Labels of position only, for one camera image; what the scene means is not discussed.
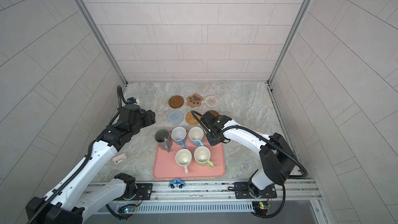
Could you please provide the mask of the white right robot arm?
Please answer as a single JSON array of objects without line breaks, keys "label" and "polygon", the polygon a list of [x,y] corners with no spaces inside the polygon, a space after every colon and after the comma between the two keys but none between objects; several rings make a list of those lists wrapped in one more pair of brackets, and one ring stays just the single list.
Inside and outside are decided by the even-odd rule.
[{"label": "white right robot arm", "polygon": [[298,160],[284,137],[278,133],[266,135],[238,124],[232,118],[206,112],[198,119],[211,146],[232,140],[257,153],[262,169],[248,181],[248,191],[253,197],[262,196],[273,184],[284,185]]}]

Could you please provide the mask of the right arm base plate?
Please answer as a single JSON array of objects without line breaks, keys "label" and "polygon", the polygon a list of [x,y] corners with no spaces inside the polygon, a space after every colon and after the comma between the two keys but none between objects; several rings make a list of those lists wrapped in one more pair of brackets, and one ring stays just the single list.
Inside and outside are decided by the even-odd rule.
[{"label": "right arm base plate", "polygon": [[236,199],[276,199],[277,193],[273,184],[267,186],[264,190],[260,191],[260,194],[256,197],[249,190],[249,185],[246,182],[235,182],[232,186],[235,192]]}]

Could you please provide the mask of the light blue woven coaster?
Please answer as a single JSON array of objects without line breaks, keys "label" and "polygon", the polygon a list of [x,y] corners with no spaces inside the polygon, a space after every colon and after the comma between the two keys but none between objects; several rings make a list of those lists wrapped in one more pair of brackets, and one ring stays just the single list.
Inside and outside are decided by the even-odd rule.
[{"label": "light blue woven coaster", "polygon": [[172,111],[167,115],[167,121],[170,124],[180,124],[184,120],[184,114],[181,111]]}]

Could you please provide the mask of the cork paw print coaster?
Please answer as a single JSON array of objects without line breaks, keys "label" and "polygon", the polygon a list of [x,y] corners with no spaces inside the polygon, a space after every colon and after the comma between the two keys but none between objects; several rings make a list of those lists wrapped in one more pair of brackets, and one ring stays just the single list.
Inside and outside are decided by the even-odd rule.
[{"label": "cork paw print coaster", "polygon": [[194,93],[187,97],[187,105],[191,108],[199,107],[202,105],[203,100],[204,98],[201,95]]}]

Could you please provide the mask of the tan rattan coaster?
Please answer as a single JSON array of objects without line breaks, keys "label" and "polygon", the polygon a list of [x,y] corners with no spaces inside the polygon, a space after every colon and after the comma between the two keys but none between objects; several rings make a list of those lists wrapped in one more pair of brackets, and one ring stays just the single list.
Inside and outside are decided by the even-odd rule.
[{"label": "tan rattan coaster", "polygon": [[186,123],[189,125],[197,125],[199,124],[198,120],[200,120],[202,117],[199,115],[195,115],[197,119],[192,115],[191,112],[188,112],[185,116]]}]

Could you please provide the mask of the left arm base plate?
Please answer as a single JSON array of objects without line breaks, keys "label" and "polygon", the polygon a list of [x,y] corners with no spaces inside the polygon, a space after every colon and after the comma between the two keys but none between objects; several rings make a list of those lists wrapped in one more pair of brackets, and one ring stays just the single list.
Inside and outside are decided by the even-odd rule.
[{"label": "left arm base plate", "polygon": [[132,198],[117,198],[116,201],[138,201],[144,200],[149,201],[151,198],[152,187],[151,183],[135,183],[136,193]]}]

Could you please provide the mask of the multicolour woven rope coaster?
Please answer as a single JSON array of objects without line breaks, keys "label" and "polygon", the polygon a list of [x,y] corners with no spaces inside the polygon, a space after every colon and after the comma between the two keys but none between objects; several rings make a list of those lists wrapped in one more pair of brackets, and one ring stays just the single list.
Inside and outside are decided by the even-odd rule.
[{"label": "multicolour woven rope coaster", "polygon": [[209,108],[215,108],[219,105],[219,99],[213,95],[209,95],[204,99],[204,104]]}]

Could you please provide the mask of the blue mug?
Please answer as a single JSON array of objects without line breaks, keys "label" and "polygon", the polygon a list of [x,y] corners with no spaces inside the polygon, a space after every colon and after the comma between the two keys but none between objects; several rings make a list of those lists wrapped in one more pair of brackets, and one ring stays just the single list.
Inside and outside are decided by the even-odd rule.
[{"label": "blue mug", "polygon": [[181,146],[183,149],[186,149],[185,142],[187,138],[187,131],[183,127],[176,127],[172,131],[172,139],[173,141]]},{"label": "blue mug", "polygon": [[192,127],[188,133],[188,136],[194,146],[204,146],[204,131],[200,127]]}]

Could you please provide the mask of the brown wooden coaster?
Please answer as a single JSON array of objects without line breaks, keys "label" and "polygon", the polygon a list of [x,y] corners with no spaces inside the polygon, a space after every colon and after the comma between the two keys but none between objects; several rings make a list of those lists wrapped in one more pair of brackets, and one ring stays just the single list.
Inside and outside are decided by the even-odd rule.
[{"label": "brown wooden coaster", "polygon": [[169,106],[177,109],[184,105],[184,98],[180,95],[174,95],[169,99]]},{"label": "brown wooden coaster", "polygon": [[215,117],[220,116],[220,114],[217,111],[215,111],[215,110],[210,110],[209,112]]}]

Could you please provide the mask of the green handled white mug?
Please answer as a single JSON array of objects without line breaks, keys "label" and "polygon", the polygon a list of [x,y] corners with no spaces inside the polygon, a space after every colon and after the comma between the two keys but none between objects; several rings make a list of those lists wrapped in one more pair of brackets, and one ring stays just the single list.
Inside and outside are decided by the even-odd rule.
[{"label": "green handled white mug", "polygon": [[210,161],[210,158],[211,152],[205,146],[198,147],[194,152],[194,159],[196,163],[201,167],[209,166],[211,168],[214,168],[215,165]]}]

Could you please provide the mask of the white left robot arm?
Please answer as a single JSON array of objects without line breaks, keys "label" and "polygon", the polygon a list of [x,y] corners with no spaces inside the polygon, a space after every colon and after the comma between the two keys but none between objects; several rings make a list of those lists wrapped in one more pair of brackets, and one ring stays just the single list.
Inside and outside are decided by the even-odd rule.
[{"label": "white left robot arm", "polygon": [[42,198],[32,198],[25,207],[30,224],[82,224],[111,201],[137,195],[135,178],[120,173],[100,189],[83,196],[100,169],[142,128],[155,124],[155,113],[137,104],[120,108],[119,119],[88,146],[84,158]]}]

